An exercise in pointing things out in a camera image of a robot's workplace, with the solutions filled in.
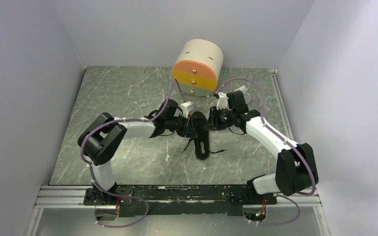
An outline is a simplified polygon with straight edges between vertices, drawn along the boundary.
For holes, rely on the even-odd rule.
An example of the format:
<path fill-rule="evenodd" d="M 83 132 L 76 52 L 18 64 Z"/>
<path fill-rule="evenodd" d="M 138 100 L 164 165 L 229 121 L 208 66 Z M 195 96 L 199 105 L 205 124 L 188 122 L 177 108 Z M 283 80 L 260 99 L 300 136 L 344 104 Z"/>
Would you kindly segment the black shoelace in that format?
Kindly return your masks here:
<path fill-rule="evenodd" d="M 201 138 L 189 138 L 187 145 L 182 150 L 181 154 L 183 154 L 188 149 L 191 143 L 194 143 L 195 157 L 199 160 L 207 159 L 209 157 L 209 154 L 218 154 L 218 153 L 227 151 L 227 149 L 211 151 L 210 146 L 209 146 L 209 139 L 206 139 L 206 141 L 204 141 Z"/>

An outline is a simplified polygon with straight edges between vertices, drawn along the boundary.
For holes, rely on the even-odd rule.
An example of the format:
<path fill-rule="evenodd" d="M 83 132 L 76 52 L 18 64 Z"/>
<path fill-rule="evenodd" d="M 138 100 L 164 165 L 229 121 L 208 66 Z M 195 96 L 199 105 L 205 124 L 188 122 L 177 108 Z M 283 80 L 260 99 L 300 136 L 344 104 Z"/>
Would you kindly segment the black shoe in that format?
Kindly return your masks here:
<path fill-rule="evenodd" d="M 209 131 L 205 130 L 207 118 L 202 112 L 196 111 L 192 114 L 192 125 L 197 133 L 193 139 L 195 144 L 195 157 L 198 160 L 206 160 L 210 154 Z"/>

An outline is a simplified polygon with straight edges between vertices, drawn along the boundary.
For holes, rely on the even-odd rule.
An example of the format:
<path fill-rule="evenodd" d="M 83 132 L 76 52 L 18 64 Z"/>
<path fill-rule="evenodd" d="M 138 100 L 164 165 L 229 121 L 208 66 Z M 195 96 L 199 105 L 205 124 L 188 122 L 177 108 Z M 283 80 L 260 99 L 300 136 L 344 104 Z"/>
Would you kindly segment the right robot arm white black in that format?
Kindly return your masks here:
<path fill-rule="evenodd" d="M 313 194 L 318 183 L 313 148 L 299 144 L 283 135 L 266 121 L 263 114 L 248 108 L 241 91 L 228 94 L 219 92 L 216 106 L 210 108 L 205 129 L 218 131 L 238 127 L 243 134 L 258 140 L 276 159 L 275 173 L 254 177 L 248 181 L 246 198 L 250 203 L 259 203 L 268 193 L 290 196 L 311 188 Z"/>

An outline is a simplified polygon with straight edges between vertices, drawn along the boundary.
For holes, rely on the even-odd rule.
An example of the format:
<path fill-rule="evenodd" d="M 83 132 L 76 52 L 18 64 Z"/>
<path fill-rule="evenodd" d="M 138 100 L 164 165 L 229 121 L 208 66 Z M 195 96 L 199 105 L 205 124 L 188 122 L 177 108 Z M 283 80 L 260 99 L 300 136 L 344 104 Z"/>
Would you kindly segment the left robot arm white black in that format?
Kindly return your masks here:
<path fill-rule="evenodd" d="M 93 199 L 103 205 L 110 205 L 119 200 L 111 159 L 122 140 L 154 138 L 164 135 L 165 131 L 181 137 L 197 137 L 189 115 L 194 107 L 195 104 L 190 101 L 178 104 L 169 99 L 164 101 L 159 109 L 142 118 L 115 118 L 109 113 L 100 114 L 77 141 L 84 161 L 92 169 Z"/>

